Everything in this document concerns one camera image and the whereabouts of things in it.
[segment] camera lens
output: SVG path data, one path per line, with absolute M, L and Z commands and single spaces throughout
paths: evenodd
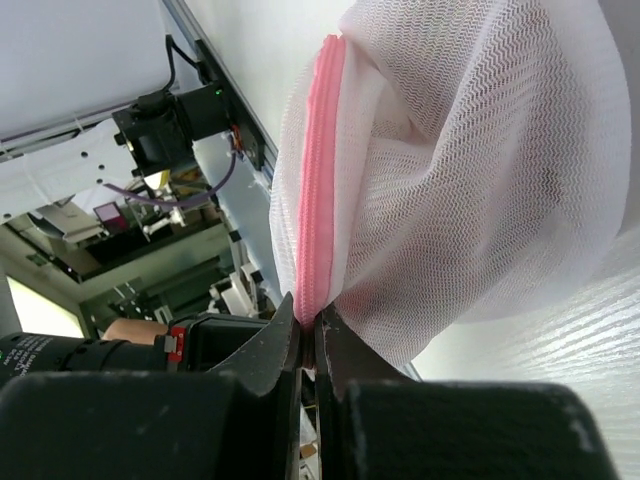
M 6 380 L 32 372 L 96 372 L 166 369 L 154 348 L 114 340 L 85 340 L 32 333 L 0 339 L 0 376 Z

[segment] black cable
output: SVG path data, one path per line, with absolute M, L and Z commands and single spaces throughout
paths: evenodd
M 176 53 L 178 55 L 180 55 L 182 57 L 182 59 L 187 62 L 189 65 L 191 65 L 193 68 L 195 68 L 196 70 L 198 70 L 198 64 L 195 62 L 195 60 L 192 60 L 191 57 L 189 57 L 189 55 L 187 55 L 184 50 L 182 50 L 178 44 L 173 40 L 173 38 L 171 39 L 171 46 L 173 47 L 173 49 L 176 51 Z
M 193 67 L 196 71 L 199 72 L 198 64 L 195 60 L 193 60 L 189 55 L 187 55 L 184 50 L 182 50 L 176 42 L 173 40 L 171 35 L 167 35 L 165 38 L 165 47 L 167 49 L 167 58 L 169 59 L 169 69 L 171 71 L 171 76 L 169 77 L 169 82 L 162 88 L 162 90 L 168 91 L 173 83 L 176 81 L 176 64 L 173 59 L 173 51 L 180 55 L 182 59 L 187 62 L 191 67 Z
M 167 82 L 167 84 L 162 87 L 162 90 L 169 91 L 171 85 L 173 85 L 173 83 L 176 81 L 176 65 L 173 61 L 173 52 L 171 51 L 173 47 L 173 38 L 171 38 L 171 35 L 167 35 L 166 37 L 164 37 L 164 43 L 167 49 L 167 57 L 169 58 L 169 69 L 171 71 L 171 76 L 169 77 L 169 82 Z

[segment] white mesh fabric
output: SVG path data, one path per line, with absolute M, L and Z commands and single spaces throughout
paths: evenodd
M 596 0 L 367 0 L 338 111 L 331 300 L 394 364 L 454 321 L 579 287 L 622 221 L 630 113 Z M 271 224 L 295 290 L 312 70 L 285 115 Z

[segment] window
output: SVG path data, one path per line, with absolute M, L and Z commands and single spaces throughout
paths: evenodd
M 13 278 L 7 278 L 22 330 L 81 338 L 78 317 Z

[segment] small label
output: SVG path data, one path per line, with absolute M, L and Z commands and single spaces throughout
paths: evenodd
M 38 354 L 46 347 L 53 338 L 30 335 L 23 338 L 12 348 L 6 356 L 0 356 L 2 364 L 6 367 L 14 362 L 11 376 L 22 377 L 29 372 L 31 364 L 38 357 Z

